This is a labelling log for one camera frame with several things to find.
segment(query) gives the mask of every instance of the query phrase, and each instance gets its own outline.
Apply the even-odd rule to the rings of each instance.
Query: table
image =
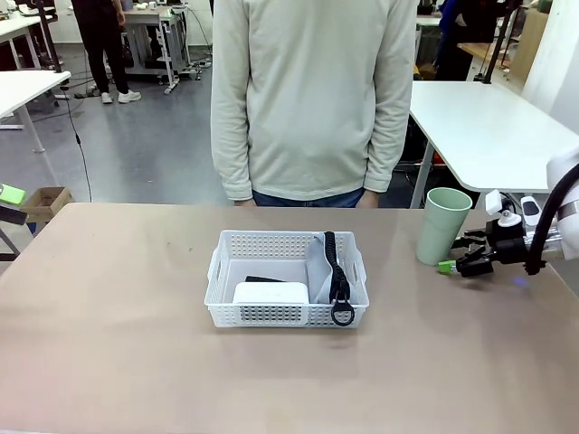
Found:
[[[191,68],[191,59],[185,39],[185,9],[159,6],[157,9],[131,9],[125,12],[128,44],[133,57],[133,67],[126,68],[127,74],[166,75],[169,80],[165,94],[168,95],[179,83],[179,74],[196,72]],[[152,56],[147,26],[158,28],[162,37],[157,38],[163,53],[165,68],[148,68],[146,61]]]
[[[40,70],[40,62],[38,61],[38,56],[36,55],[36,50],[34,49],[33,39],[30,34],[30,26],[38,24],[40,22],[39,17],[31,18],[14,18],[11,20],[0,21],[0,43],[10,42],[10,49],[12,50],[12,55],[14,61],[16,62],[16,68],[21,69],[20,60],[18,59],[18,54],[14,47],[13,39],[19,36],[25,36],[28,42],[28,49],[33,58],[34,68]]]
[[[428,138],[411,208],[418,208],[438,152],[474,192],[549,193],[546,165],[579,137],[525,99],[472,81],[416,81],[411,115]]]
[[[69,79],[69,72],[53,71],[0,71],[0,118],[16,111],[33,140],[33,151],[42,157],[47,173],[54,186],[59,185],[43,144],[36,134],[26,103]]]
[[[463,50],[464,52],[467,52],[468,54],[470,54],[471,56],[473,56],[475,59],[478,59],[480,61],[487,62],[487,61],[491,61],[492,59],[492,54],[495,51],[495,43],[459,43],[458,47]],[[500,63],[498,65],[499,68],[503,68],[503,69],[508,69],[510,68],[511,65],[511,61],[508,59],[505,59],[502,63]]]
[[[421,222],[409,210],[67,205],[0,278],[0,427],[575,434],[577,298],[550,268],[440,276],[415,262]],[[354,231],[361,328],[214,328],[206,274],[224,229]]]

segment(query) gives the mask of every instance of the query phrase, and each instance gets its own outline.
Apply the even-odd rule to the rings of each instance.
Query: jeans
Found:
[[[257,206],[281,208],[356,208],[363,194],[364,188],[360,188],[351,193],[325,197],[315,201],[292,201],[290,199],[282,199],[280,197],[253,192],[253,200],[257,203]]]

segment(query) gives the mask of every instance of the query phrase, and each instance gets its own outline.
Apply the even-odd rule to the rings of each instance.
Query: metal ring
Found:
[[[334,321],[334,324],[336,324],[336,326],[348,327],[354,322],[354,318],[356,318],[356,312],[354,311],[354,308],[347,302],[346,303],[340,303],[340,305],[345,305],[346,307],[345,308],[343,308],[343,307],[337,308],[338,302],[336,302],[334,307],[332,307],[332,312],[331,312],[332,321]],[[342,323],[341,321],[337,320],[336,312],[349,312],[350,317],[345,323]]]
[[[559,221],[562,221],[563,219],[576,214],[579,214],[579,201],[570,202],[567,205],[559,208],[559,211],[557,212],[557,218]]]

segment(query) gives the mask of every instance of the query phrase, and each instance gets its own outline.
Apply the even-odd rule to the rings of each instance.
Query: black object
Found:
[[[44,37],[46,38],[46,49],[51,58],[52,66],[55,72],[62,72],[61,64],[58,61],[58,56],[56,55],[56,49],[54,48],[54,42],[52,41],[51,30],[48,28],[48,20],[46,19],[46,12],[44,11],[44,1],[36,0],[36,7],[38,8],[38,15],[40,16],[40,24],[43,27]]]
[[[541,219],[536,226],[535,237],[533,238],[533,243],[529,249],[527,262],[525,264],[525,269],[529,276],[535,276],[535,274],[538,274],[538,272],[545,267],[546,263],[542,260],[543,248],[545,247],[546,237],[551,228],[551,222],[555,218],[555,214],[561,207],[563,200],[577,181],[579,181],[579,165],[571,169],[569,173],[557,183],[549,199],[546,201],[543,214],[541,214]]]
[[[28,214],[26,214],[26,212],[13,210],[12,208],[6,208],[5,206],[0,205],[0,222],[22,226],[26,223],[27,216]]]
[[[505,198],[500,211],[513,212],[514,208],[512,201]],[[493,261],[501,264],[525,262],[528,257],[525,235],[523,222],[503,228],[498,225],[498,220],[487,222],[484,230],[464,232],[464,235],[452,244],[452,249],[471,248],[472,251],[456,261],[456,270],[464,278],[473,278],[492,273]]]
[[[326,259],[332,268],[332,283],[329,292],[329,303],[334,303],[332,307],[332,320],[334,324],[341,327],[348,327],[354,322],[356,313],[350,305],[350,284],[347,281],[344,270],[337,264],[336,253],[336,234],[334,232],[325,232]],[[336,318],[338,312],[349,312],[350,316],[346,322]]]
[[[256,276],[248,276],[245,278],[245,281],[251,283],[283,283],[283,280],[276,280],[275,278],[259,278]]]
[[[503,45],[503,42],[505,41],[505,36],[507,35],[508,24],[510,23],[510,16],[523,3],[523,0],[507,0],[507,1],[508,1],[507,12],[505,13],[503,25],[500,27],[500,32],[498,33],[495,51],[492,53],[492,57],[490,58],[489,69],[487,70],[485,80],[482,81],[485,84],[490,84],[492,81],[492,73],[495,70],[495,66],[497,65],[498,56],[500,55],[500,49]]]
[[[9,222],[12,224],[17,224],[22,226],[26,223],[26,217],[28,214],[26,212],[13,210],[11,208],[6,208],[5,206],[0,205],[0,221],[1,222]],[[2,232],[0,229],[0,240],[4,241],[12,253],[0,253],[0,262],[12,262],[18,258],[20,255],[20,251],[14,246],[14,244],[8,239],[8,237]]]

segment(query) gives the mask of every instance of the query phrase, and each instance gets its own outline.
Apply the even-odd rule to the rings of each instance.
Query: green cup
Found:
[[[458,190],[434,188],[428,192],[424,225],[416,251],[421,263],[437,266],[447,259],[470,208],[472,199]]]

